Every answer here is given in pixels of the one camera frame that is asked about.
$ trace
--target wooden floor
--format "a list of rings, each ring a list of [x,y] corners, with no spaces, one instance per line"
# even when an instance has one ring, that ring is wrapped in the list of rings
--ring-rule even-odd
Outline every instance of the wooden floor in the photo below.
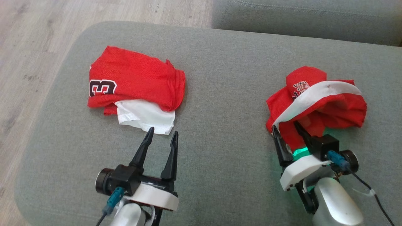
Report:
[[[13,197],[38,110],[77,36],[101,21],[211,26],[211,0],[0,0],[0,226],[29,225]]]

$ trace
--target white trim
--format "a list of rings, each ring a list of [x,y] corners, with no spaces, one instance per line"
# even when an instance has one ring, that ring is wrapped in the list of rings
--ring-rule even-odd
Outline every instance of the white trim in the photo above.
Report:
[[[298,116],[324,97],[342,93],[351,93],[361,96],[360,90],[356,86],[347,82],[323,81],[314,84],[296,98],[293,103],[274,121],[273,125],[276,125],[279,130],[279,123],[289,121]]]

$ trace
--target gray couch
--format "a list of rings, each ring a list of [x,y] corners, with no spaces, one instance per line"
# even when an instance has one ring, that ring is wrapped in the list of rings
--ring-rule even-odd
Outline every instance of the gray couch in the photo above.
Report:
[[[213,28],[383,45],[402,41],[401,0],[214,0]]]
[[[329,130],[359,158],[358,174],[378,193],[391,218],[402,222],[402,49],[262,33],[169,27],[132,22],[96,24],[72,46],[37,119],[15,186],[23,216],[34,226],[95,225],[107,197],[98,172],[127,164],[145,132],[122,126],[102,109],[89,109],[89,65],[107,45],[169,59],[184,70],[187,88],[176,112],[179,136],[177,212],[161,226],[311,225],[296,191],[279,184],[274,142],[265,123],[266,99],[285,77],[308,65],[329,79],[355,79],[368,104],[362,128]],[[154,136],[145,174],[158,176],[171,136]],[[366,225],[386,225],[375,200],[341,183]],[[106,218],[102,225],[110,223]]]

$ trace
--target green light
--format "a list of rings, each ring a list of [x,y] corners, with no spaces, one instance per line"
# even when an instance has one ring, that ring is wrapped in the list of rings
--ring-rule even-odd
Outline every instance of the green light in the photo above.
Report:
[[[310,152],[308,151],[308,148],[301,148],[301,149],[297,149],[295,150],[295,152],[293,152],[293,160],[296,161],[298,159],[300,159],[301,157],[310,155]]]

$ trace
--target red cloth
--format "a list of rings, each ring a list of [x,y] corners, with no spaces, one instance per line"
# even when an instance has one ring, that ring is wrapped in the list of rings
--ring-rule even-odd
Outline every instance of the red cloth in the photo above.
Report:
[[[105,107],[104,114],[117,114],[114,102],[144,99],[163,111],[176,110],[184,97],[185,74],[158,58],[106,47],[89,70],[88,107]]]
[[[268,100],[271,113],[267,121],[267,129],[272,133],[275,120],[312,85],[326,81],[326,73],[317,68],[301,67],[286,77],[286,86],[272,95]],[[353,80],[338,80],[355,85]],[[302,137],[297,133],[293,122],[300,124],[312,136],[322,136],[326,127],[347,128],[361,127],[367,111],[367,104],[361,95],[341,93],[329,95],[316,101],[303,112],[295,112],[295,117],[289,121],[280,122],[279,130],[284,141],[290,146],[292,152],[305,147]]]

